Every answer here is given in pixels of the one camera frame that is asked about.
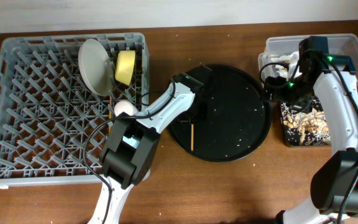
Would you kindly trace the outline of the wooden chopstick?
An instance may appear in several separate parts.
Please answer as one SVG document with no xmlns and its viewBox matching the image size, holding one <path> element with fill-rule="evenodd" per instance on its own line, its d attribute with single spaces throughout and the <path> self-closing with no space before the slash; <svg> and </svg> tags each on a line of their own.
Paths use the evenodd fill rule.
<svg viewBox="0 0 358 224">
<path fill-rule="evenodd" d="M 111 119 L 111 118 L 113 118 L 113 108 L 112 108 L 112 98 L 111 97 L 109 97 L 108 110 L 109 110 L 109 119 Z"/>
<path fill-rule="evenodd" d="M 191 152 L 194 151 L 194 140 L 195 140 L 195 127 L 194 124 L 191 124 L 191 142 L 190 142 Z"/>
</svg>

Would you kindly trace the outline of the white paper napkin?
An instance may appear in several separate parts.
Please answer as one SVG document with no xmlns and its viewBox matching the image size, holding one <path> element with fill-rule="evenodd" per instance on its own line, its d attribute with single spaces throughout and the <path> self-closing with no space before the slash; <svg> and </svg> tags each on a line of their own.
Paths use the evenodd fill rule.
<svg viewBox="0 0 358 224">
<path fill-rule="evenodd" d="M 294 70 L 298 60 L 299 60 L 299 52 L 295 51 L 289 55 L 282 55 L 279 57 L 272 57 L 271 58 L 271 62 L 272 63 L 278 63 L 278 64 L 282 64 L 282 65 L 277 65 L 276 69 L 278 70 L 283 70 L 283 71 L 289 71 L 289 70 Z"/>
</svg>

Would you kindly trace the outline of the pink plastic cup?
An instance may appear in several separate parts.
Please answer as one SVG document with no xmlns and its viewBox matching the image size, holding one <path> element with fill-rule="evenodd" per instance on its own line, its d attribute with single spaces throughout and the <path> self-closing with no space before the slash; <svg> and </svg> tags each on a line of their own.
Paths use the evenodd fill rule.
<svg viewBox="0 0 358 224">
<path fill-rule="evenodd" d="M 138 112 L 139 110 L 130 101 L 127 100 L 118 101 L 114 106 L 115 116 L 119 116 L 122 113 L 132 116 Z"/>
</svg>

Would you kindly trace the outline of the yellow small bowl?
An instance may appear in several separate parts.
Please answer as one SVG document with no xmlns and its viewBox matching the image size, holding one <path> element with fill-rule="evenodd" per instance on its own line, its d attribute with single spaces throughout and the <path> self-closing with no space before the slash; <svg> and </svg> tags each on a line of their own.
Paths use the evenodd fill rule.
<svg viewBox="0 0 358 224">
<path fill-rule="evenodd" d="M 117 56 L 115 79 L 127 86 L 131 84 L 132 74 L 135 67 L 135 51 L 120 51 Z"/>
</svg>

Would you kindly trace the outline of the white round plate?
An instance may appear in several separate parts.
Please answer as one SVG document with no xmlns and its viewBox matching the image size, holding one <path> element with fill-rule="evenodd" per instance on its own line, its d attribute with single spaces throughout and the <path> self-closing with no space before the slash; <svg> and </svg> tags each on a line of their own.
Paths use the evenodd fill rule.
<svg viewBox="0 0 358 224">
<path fill-rule="evenodd" d="M 97 40 L 88 39 L 80 47 L 78 66 L 87 88 L 99 96 L 108 96 L 112 89 L 111 61 L 105 48 Z"/>
</svg>

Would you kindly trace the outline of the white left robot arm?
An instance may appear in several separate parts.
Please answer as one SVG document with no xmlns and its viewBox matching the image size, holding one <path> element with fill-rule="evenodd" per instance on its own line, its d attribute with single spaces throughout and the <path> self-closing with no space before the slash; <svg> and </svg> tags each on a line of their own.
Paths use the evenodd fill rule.
<svg viewBox="0 0 358 224">
<path fill-rule="evenodd" d="M 213 79 L 211 68 L 202 65 L 193 75 L 174 75 L 166 92 L 132 116 L 123 112 L 102 122 L 111 130 L 99 156 L 101 193 L 90 223 L 118 223 L 132 188 L 147 179 L 162 131 L 179 115 L 194 122 L 200 97 Z"/>
</svg>

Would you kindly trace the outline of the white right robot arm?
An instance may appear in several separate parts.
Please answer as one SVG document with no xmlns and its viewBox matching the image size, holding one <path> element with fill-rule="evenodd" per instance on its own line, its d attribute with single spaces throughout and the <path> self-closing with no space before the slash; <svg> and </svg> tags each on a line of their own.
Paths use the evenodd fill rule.
<svg viewBox="0 0 358 224">
<path fill-rule="evenodd" d="M 317 98 L 332 156 L 312 178 L 310 196 L 276 223 L 342 223 L 358 217 L 358 38 L 354 34 L 271 37 L 259 56 L 263 100 L 303 111 Z"/>
</svg>

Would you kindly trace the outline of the black rectangular waste tray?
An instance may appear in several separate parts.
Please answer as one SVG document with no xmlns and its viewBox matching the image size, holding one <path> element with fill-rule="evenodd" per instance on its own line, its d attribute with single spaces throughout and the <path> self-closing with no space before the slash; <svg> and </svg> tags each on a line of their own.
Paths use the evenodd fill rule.
<svg viewBox="0 0 358 224">
<path fill-rule="evenodd" d="M 325 113 L 317 97 L 301 112 L 291 110 L 286 103 L 281 103 L 280 112 L 283 139 L 287 146 L 331 145 Z"/>
</svg>

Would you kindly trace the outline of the clear plastic waste bin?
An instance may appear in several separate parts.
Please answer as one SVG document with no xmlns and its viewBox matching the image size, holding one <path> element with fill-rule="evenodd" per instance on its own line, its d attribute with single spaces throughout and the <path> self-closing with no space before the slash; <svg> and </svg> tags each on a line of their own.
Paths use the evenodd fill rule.
<svg viewBox="0 0 358 224">
<path fill-rule="evenodd" d="M 294 70 L 276 69 L 272 57 L 299 52 Z M 283 77 L 312 87 L 321 101 L 356 95 L 358 86 L 358 38 L 354 34 L 271 37 L 259 63 L 262 84 L 267 77 Z"/>
</svg>

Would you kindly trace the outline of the grey plastic dishwasher rack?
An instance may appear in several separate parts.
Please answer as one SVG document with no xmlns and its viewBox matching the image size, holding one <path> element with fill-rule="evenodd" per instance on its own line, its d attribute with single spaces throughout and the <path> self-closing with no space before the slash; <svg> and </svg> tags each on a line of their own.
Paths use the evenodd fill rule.
<svg viewBox="0 0 358 224">
<path fill-rule="evenodd" d="M 97 40 L 116 63 L 135 51 L 131 84 L 113 82 L 108 96 L 87 89 L 78 53 Z M 0 49 L 0 188 L 96 183 L 109 119 L 121 100 L 148 103 L 149 51 L 141 33 L 11 37 Z"/>
</svg>

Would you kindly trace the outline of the round black serving tray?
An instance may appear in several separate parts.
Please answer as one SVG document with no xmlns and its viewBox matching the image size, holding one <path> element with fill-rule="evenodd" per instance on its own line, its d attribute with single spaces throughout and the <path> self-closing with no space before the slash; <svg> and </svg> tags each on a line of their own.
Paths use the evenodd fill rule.
<svg viewBox="0 0 358 224">
<path fill-rule="evenodd" d="M 260 99 L 260 83 L 247 72 L 228 65 L 206 66 L 213 71 L 213 79 L 204 88 L 208 93 L 208 117 L 194 124 L 194 151 L 190 149 L 191 124 L 181 123 L 180 116 L 170 123 L 170 134 L 182 149 L 199 159 L 242 159 L 264 142 L 272 123 L 272 109 Z"/>
</svg>

